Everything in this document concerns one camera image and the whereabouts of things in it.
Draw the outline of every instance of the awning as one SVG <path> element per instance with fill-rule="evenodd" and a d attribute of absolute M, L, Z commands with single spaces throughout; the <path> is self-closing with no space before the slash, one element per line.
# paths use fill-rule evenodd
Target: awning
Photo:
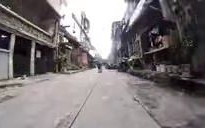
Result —
<path fill-rule="evenodd" d="M 72 46 L 69 46 L 69 45 L 65 45 L 66 48 L 72 50 Z"/>
<path fill-rule="evenodd" d="M 129 20 L 127 31 L 136 23 L 138 30 L 145 31 L 157 21 L 163 19 L 162 10 L 160 8 L 158 0 L 140 0 Z"/>

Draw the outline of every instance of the building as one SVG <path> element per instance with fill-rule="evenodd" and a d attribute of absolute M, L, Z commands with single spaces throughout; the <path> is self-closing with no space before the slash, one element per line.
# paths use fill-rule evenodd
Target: building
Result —
<path fill-rule="evenodd" d="M 81 50 L 79 55 L 79 62 L 83 67 L 86 67 L 89 63 L 88 60 L 92 58 L 89 56 L 89 51 L 92 49 L 91 41 L 88 36 L 90 30 L 90 21 L 88 20 L 84 12 L 81 12 L 81 22 L 78 20 L 75 14 L 72 14 L 72 17 L 80 29 L 79 38 L 81 42 Z"/>
<path fill-rule="evenodd" d="M 0 80 L 54 70 L 63 2 L 0 0 Z"/>
<path fill-rule="evenodd" d="M 77 70 L 81 68 L 79 63 L 80 42 L 72 36 L 64 26 L 60 26 L 58 47 L 58 71 Z"/>
<path fill-rule="evenodd" d="M 166 65 L 205 77 L 205 1 L 126 1 L 122 57 L 137 56 L 143 68 Z"/>
<path fill-rule="evenodd" d="M 112 23 L 112 48 L 110 54 L 110 61 L 113 64 L 118 64 L 118 61 L 121 59 L 121 32 L 122 32 L 122 21 L 115 21 Z"/>

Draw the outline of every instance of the balcony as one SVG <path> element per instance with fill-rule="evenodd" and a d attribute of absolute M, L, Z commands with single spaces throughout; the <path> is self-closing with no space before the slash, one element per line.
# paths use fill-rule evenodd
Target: balcony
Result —
<path fill-rule="evenodd" d="M 28 14 L 25 15 L 25 9 L 23 13 L 21 13 L 22 9 L 15 10 L 4 5 L 0 3 L 0 29 L 54 47 L 53 36 L 55 35 L 56 17 L 51 16 L 52 14 L 45 16 L 45 12 L 36 11 L 35 15 L 29 14 L 30 17 L 33 16 L 33 19 L 30 19 L 28 18 Z"/>

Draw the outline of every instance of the alley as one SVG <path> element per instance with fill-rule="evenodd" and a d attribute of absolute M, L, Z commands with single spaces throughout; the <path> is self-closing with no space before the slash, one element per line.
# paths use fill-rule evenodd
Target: alley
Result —
<path fill-rule="evenodd" d="M 0 128 L 159 128 L 116 71 L 59 75 L 0 103 Z"/>

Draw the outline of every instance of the sidewalk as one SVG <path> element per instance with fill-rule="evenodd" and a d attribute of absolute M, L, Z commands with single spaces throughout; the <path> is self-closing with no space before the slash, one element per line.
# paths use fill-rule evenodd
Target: sidewalk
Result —
<path fill-rule="evenodd" d="M 49 79 L 53 79 L 54 77 L 58 76 L 58 74 L 54 73 L 47 73 L 43 75 L 37 75 L 37 76 L 32 76 L 32 77 L 25 77 L 25 78 L 14 78 L 11 80 L 3 80 L 0 81 L 0 88 L 6 88 L 6 87 L 14 87 L 14 86 L 24 86 L 27 84 L 33 84 L 33 83 L 39 83 L 43 81 L 47 81 Z"/>
<path fill-rule="evenodd" d="M 62 74 L 75 74 L 75 73 L 79 73 L 79 72 L 84 72 L 87 70 L 90 70 L 91 68 L 84 68 L 84 69 L 80 69 L 80 70 L 69 70 L 67 72 L 64 72 Z"/>
<path fill-rule="evenodd" d="M 168 73 L 157 73 L 151 70 L 133 70 L 129 71 L 131 75 L 162 83 L 180 91 L 186 91 L 189 94 L 205 96 L 205 80 L 182 78 Z"/>
<path fill-rule="evenodd" d="M 134 95 L 134 100 L 162 128 L 205 128 L 205 97 L 189 95 L 184 90 L 176 91 L 162 83 L 125 75 L 121 79 L 127 81 L 127 88 Z"/>

